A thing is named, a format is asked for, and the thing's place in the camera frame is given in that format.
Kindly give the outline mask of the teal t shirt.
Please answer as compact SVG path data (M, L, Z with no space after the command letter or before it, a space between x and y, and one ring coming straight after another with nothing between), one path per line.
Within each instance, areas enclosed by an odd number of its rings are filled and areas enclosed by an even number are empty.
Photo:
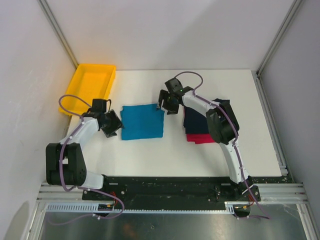
M162 138L165 112L157 104L124 105L120 111L123 141Z

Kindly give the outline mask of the navy t shirt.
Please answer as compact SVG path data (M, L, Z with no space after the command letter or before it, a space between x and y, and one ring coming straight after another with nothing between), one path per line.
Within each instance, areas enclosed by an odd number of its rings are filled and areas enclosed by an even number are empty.
M184 106L183 126L187 134L209 134L213 130L222 134L230 131L230 127L227 126L228 120L220 110L217 110L217 114L222 115L221 122L213 124L209 122L212 128L208 128L206 116L206 113L210 109L214 109L216 105L229 104L229 99L202 100L198 97L186 96L183 97L182 102Z

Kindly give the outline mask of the red t shirt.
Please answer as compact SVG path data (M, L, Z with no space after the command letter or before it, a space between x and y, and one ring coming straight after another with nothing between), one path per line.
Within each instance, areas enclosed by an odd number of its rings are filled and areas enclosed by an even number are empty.
M215 141L212 139L210 134L186 134L186 140L188 142L193 142L195 144L209 144L214 143Z

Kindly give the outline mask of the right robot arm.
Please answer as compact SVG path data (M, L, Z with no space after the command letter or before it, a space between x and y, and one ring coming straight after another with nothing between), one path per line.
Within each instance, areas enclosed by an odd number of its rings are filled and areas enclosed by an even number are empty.
M236 185L230 188L231 196L242 201L249 194L252 179L241 159L239 148L240 126L229 100L207 100L189 86L183 87L175 77L165 82L167 90L159 93L157 109L164 108L168 115L175 115L179 106L193 109L206 117L211 138L219 144L226 160L229 178Z

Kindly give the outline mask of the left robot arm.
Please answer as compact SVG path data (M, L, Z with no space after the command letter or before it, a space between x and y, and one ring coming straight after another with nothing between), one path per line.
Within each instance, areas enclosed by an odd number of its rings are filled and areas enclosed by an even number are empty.
M63 107L62 100L67 96L60 97L59 106L79 117L79 122L66 137L46 146L46 181L49 185L62 186L66 192L74 188L90 189L98 199L105 200L110 196L111 188L104 184L102 174L87 170L83 149L95 133L102 131L107 138L114 137L124 125L111 109L110 99L94 98L89 104L76 96L88 106L87 111L80 114Z

